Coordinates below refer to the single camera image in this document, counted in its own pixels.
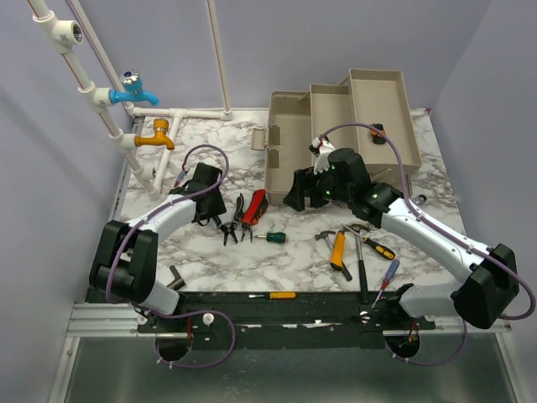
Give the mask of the beige translucent tool box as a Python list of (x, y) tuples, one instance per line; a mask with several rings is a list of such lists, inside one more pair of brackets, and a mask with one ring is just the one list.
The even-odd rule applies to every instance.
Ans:
[[(385, 144), (372, 142), (372, 123), (383, 125)], [(272, 93), (268, 127), (254, 130), (251, 144), (266, 152), (264, 188), (271, 205), (282, 205), (295, 170), (315, 163), (308, 148), (327, 129), (335, 148), (358, 152), (374, 180), (399, 190), (401, 178), (422, 166), (402, 72), (351, 69), (337, 85)]]

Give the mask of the red black pliers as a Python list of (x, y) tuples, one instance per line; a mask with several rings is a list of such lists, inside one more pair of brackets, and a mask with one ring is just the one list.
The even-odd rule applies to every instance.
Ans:
[(253, 241), (253, 226), (258, 224), (259, 219), (263, 216), (269, 206), (267, 192), (264, 189), (256, 190), (250, 201), (248, 209), (243, 213), (241, 219), (242, 236), (241, 241), (248, 235), (250, 241)]

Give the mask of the green stubby screwdriver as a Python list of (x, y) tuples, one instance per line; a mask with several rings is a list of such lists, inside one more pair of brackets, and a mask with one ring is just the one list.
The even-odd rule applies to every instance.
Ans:
[(264, 239), (268, 243), (276, 243), (276, 244), (283, 244), (287, 240), (286, 234), (283, 232), (265, 233), (261, 235), (255, 235), (254, 237)]

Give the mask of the grey wire stripper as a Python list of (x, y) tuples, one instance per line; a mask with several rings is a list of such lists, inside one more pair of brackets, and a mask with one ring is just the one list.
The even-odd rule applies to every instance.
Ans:
[(216, 224), (216, 228), (223, 233), (223, 246), (227, 246), (227, 240), (229, 237), (232, 237), (232, 240), (235, 243), (238, 243), (237, 235), (235, 230), (237, 226), (242, 222), (244, 209), (244, 196), (242, 193), (239, 194), (235, 202), (235, 210), (232, 219), (229, 222), (222, 222), (219, 217), (214, 217), (213, 221)]

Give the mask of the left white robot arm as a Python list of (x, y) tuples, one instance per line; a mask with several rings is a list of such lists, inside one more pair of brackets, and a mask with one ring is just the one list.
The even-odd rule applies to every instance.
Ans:
[(157, 280), (159, 244), (186, 225), (209, 222), (227, 211), (220, 192), (224, 170), (200, 163), (184, 186), (172, 190), (157, 207), (129, 222), (111, 220), (102, 230), (89, 274), (89, 285), (111, 300), (158, 312), (169, 332), (185, 325), (176, 290)]

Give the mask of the small claw hammer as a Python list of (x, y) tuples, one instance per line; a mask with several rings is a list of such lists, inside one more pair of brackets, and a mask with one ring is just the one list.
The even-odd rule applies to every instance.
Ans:
[(335, 234), (336, 234), (336, 232), (331, 231), (331, 230), (321, 231), (321, 232), (319, 232), (318, 234), (315, 235), (315, 240), (316, 241), (324, 240), (325, 244), (327, 245), (327, 247), (329, 249), (333, 249), (334, 245), (333, 245), (333, 242), (331, 241), (330, 236), (335, 235)]

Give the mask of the orange hex key set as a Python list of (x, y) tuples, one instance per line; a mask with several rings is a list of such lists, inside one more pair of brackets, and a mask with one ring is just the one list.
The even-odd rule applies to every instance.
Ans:
[(373, 129), (370, 129), (369, 133), (372, 142), (378, 145), (385, 144), (386, 139), (384, 138), (385, 131), (383, 125), (381, 123), (372, 123), (371, 126), (373, 127)]

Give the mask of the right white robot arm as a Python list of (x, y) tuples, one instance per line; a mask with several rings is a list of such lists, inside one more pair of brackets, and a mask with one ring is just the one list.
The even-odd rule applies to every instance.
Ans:
[(459, 316), (474, 327), (489, 329), (500, 318), (519, 293), (512, 249), (469, 239), (406, 201), (390, 184), (373, 182), (362, 157), (352, 149), (330, 153), (327, 163), (321, 173), (296, 170), (284, 204), (301, 212), (330, 201), (344, 203), (355, 217), (414, 245), (454, 278), (399, 289), (398, 300), (386, 308), (392, 327), (403, 329), (425, 316)]

